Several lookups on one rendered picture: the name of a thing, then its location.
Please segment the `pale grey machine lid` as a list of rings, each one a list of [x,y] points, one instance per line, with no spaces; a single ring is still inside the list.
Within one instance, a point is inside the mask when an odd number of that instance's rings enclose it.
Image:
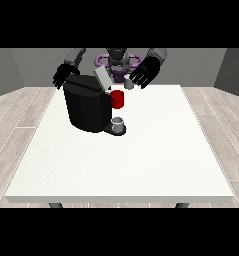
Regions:
[[[112,85],[112,80],[110,79],[106,69],[104,66],[100,66],[96,68],[93,71],[94,75],[98,79],[98,82],[100,83],[100,86],[103,91],[107,91],[111,85]]]

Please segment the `small grey cup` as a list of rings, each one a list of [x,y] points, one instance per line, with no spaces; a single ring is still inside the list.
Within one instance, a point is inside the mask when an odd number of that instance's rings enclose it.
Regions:
[[[114,117],[111,120],[112,131],[115,133],[122,132],[124,129],[124,121],[121,117]]]

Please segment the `black coffee machine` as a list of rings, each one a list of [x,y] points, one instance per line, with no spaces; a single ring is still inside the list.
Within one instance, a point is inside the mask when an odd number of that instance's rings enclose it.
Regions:
[[[70,75],[65,79],[63,91],[70,122],[76,128],[91,133],[107,132],[114,136],[126,133],[112,131],[110,92],[102,90],[98,79],[89,75]]]

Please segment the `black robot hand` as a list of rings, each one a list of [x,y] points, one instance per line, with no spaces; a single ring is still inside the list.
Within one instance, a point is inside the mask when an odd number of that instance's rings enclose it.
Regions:
[[[159,71],[159,59],[149,56],[130,74],[130,80],[144,89],[158,75]]]
[[[71,74],[79,75],[80,71],[73,65],[69,65],[66,63],[61,64],[57,68],[57,72],[53,76],[53,84],[57,89],[64,84],[65,79],[70,76]]]

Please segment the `red pod holder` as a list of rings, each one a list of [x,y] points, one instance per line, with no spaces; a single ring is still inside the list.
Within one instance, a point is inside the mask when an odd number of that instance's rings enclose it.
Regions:
[[[124,106],[124,92],[121,90],[113,90],[110,92],[111,107],[120,109]]]

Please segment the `small grey coffee pod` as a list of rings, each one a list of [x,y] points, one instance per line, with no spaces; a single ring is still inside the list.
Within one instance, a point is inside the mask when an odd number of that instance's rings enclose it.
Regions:
[[[129,74],[124,76],[124,88],[128,90],[131,90],[134,88],[134,83],[130,80]]]

